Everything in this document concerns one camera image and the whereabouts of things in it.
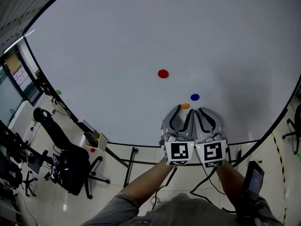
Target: chair base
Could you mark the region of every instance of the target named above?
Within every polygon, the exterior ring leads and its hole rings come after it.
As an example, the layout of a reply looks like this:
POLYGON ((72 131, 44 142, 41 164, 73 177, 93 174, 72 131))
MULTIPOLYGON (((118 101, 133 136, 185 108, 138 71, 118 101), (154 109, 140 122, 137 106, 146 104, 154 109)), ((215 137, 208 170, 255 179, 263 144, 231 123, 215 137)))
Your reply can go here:
POLYGON ((88 198, 88 199, 92 199, 92 198, 93 198, 93 196, 92 196, 92 195, 90 194, 90 192, 89 192, 89 182, 88 182, 89 178, 90 178, 90 179, 93 179, 93 180, 105 182, 105 183, 107 183, 107 184, 110 184, 110 183, 111 183, 110 180, 107 180, 107 179, 101 179, 101 178, 95 177, 96 172, 92 171, 93 168, 94 168, 94 166, 96 165, 96 163, 97 163, 98 161, 102 161, 102 160, 103 160, 103 157, 102 157, 102 156, 99 156, 99 157, 97 157, 97 158, 94 160, 94 162, 92 162, 92 164, 90 165, 90 173, 89 173, 89 174, 91 174, 91 175, 89 175, 89 177, 86 178, 86 179, 85 179, 85 182, 84 182, 85 190, 86 190, 86 194, 87 194, 87 198, 88 198))
POLYGON ((286 121, 287 124, 291 124, 292 127, 295 129, 295 131, 285 134, 282 136, 282 139, 285 139, 287 136, 293 136, 295 135, 297 137, 297 145, 296 145, 296 151, 293 151, 294 155, 298 154, 298 150, 299 150, 299 138, 300 138, 300 132, 296 129, 295 124, 293 123, 293 121, 291 119, 287 119, 286 121))
POLYGON ((38 179, 37 178, 32 178, 32 179, 29 180, 29 174, 32 174, 32 171, 28 171, 26 180, 23 181, 23 183, 25 184, 25 195, 27 197, 29 197, 29 194, 27 193, 27 190, 29 190, 31 192, 32 196, 36 197, 36 194, 34 194, 32 192, 32 189, 30 188, 30 183, 32 183, 33 181, 38 181, 38 179))

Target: yellow black caution tape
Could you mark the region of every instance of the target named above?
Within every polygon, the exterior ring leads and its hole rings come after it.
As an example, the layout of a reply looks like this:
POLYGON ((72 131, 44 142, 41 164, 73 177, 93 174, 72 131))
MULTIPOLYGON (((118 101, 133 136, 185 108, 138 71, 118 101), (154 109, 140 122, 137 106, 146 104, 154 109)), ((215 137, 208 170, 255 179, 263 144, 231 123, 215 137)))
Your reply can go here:
POLYGON ((280 162, 281 162, 282 175, 283 175, 283 182, 285 183, 284 166, 283 166, 283 161, 282 161, 281 153, 280 153, 280 150, 279 150, 279 147, 278 147, 278 145, 277 145, 277 141, 276 141, 276 138, 275 138, 273 132, 272 132, 272 136, 273 136, 273 139, 274 139, 276 148, 277 148, 277 152, 278 152, 278 154, 279 154, 279 158, 280 158, 280 162))
POLYGON ((283 217, 283 225, 285 224, 285 218, 286 218, 286 210, 287 210, 287 207, 285 208, 285 210, 284 210, 284 217, 283 217))
MULTIPOLYGON (((285 183, 284 166, 283 166, 283 161, 282 161, 281 153, 280 153, 280 150, 279 150, 279 147, 278 147, 278 145, 277 145, 277 141, 276 141, 276 138, 275 138, 273 132, 272 132, 272 136, 273 136, 273 139, 274 139, 276 148, 277 148, 277 152, 278 152, 278 154, 279 154, 279 158, 280 158, 280 162, 281 162, 282 175, 283 175, 283 182, 285 183)), ((284 210, 284 217, 283 217, 283 223, 282 223, 283 225, 285 224, 286 210, 287 210, 287 207, 286 207, 285 210, 284 210)))

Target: red disc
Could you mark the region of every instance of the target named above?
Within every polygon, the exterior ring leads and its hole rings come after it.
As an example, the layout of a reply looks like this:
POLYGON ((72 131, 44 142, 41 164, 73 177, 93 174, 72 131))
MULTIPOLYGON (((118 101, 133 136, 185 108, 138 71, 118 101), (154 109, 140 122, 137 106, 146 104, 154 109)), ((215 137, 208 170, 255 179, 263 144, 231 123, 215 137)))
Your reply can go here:
POLYGON ((158 76, 162 79, 165 79, 169 76, 169 73, 167 70, 159 70, 158 76))

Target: blue disc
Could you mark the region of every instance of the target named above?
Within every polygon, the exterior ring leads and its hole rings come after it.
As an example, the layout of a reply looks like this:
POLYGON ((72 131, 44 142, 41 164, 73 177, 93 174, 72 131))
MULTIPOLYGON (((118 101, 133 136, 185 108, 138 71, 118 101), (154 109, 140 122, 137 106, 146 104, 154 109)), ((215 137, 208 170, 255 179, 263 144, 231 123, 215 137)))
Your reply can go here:
POLYGON ((193 101, 196 101, 199 99, 199 95, 198 94, 193 94, 191 97, 190 97, 193 101))

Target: tiled floor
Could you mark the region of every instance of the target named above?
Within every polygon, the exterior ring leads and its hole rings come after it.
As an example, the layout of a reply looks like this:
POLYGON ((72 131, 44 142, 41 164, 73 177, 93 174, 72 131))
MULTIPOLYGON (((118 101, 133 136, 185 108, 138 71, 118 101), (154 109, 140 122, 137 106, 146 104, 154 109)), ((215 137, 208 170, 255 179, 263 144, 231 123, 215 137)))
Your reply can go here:
MULTIPOLYGON (((52 111, 53 109, 50 98, 48 97, 41 102, 40 106, 49 111, 52 111)), ((262 168, 265 171, 265 176, 261 189, 261 196, 267 200, 273 214, 281 222, 284 216, 283 186, 289 186, 289 206, 286 216, 286 225, 289 226, 296 226, 301 222, 301 162, 299 158, 292 153, 291 137, 288 137, 285 140, 282 139, 282 135, 289 132, 286 120, 287 118, 293 118, 293 109, 289 108, 285 118, 274 131, 284 162, 286 183, 283 185, 281 164, 272 136, 269 136, 266 141, 238 167, 238 171, 245 175, 247 165, 250 160, 262 159, 262 168)), ((53 118, 62 127, 68 138, 74 144, 83 146, 83 132, 68 118, 68 116, 56 113, 53 118)), ((38 127, 39 124, 35 126, 35 130, 32 132, 30 140, 33 139, 38 127)), ((230 149, 232 158, 236 157, 236 152, 240 148, 244 154, 252 146, 253 144, 232 146, 230 149)), ((53 142, 43 127, 40 127, 37 131, 32 147, 39 152, 43 152, 47 149, 49 154, 55 153, 53 149, 53 142)), ((131 147, 121 145, 108 145, 108 147, 118 156, 129 159, 132 149, 131 147)), ((38 178, 38 181, 33 184, 33 189, 37 194, 37 197, 26 197, 22 188, 18 188, 18 192, 22 194, 26 200, 29 212, 36 218, 39 225, 80 225, 99 212, 104 205, 123 188, 127 171, 126 168, 106 153, 89 152, 89 154, 91 161, 99 155, 103 156, 103 162, 97 168, 96 176, 111 180, 111 184, 109 185, 99 181, 91 181, 91 187, 93 190, 93 199, 91 200, 87 199, 84 189, 81 190, 78 196, 74 196, 72 194, 68 194, 64 189, 53 184, 51 181, 45 181, 43 177, 48 171, 46 167, 42 167, 38 175, 33 173, 33 176, 38 178)), ((139 148, 139 153, 135 156, 135 159, 138 161, 150 162, 158 162, 162 158, 163 152, 160 148, 139 148)), ((193 155, 191 162, 198 162, 195 154, 193 155)), ((151 165, 134 164, 130 181, 134 180, 151 167, 151 165)), ((26 175, 27 170, 27 165, 24 164, 22 171, 24 175, 26 175)), ((161 201, 167 201, 179 192, 182 192, 193 198, 195 196, 189 194, 189 191, 205 177, 206 175, 204 170, 200 166, 179 167, 169 186, 164 187, 158 193, 158 197, 161 201)), ((219 188, 220 191, 222 191, 222 187, 216 174, 211 177, 211 181, 217 188, 219 188)), ((218 193, 209 181, 201 185, 196 193, 206 196, 220 208, 225 207, 228 210, 234 210, 227 196, 218 193)), ((23 200, 20 198, 19 201, 21 210, 28 222, 28 225, 35 226, 34 219, 28 214, 23 200)), ((140 208, 139 215, 144 215, 150 209, 151 202, 148 200, 140 208)))

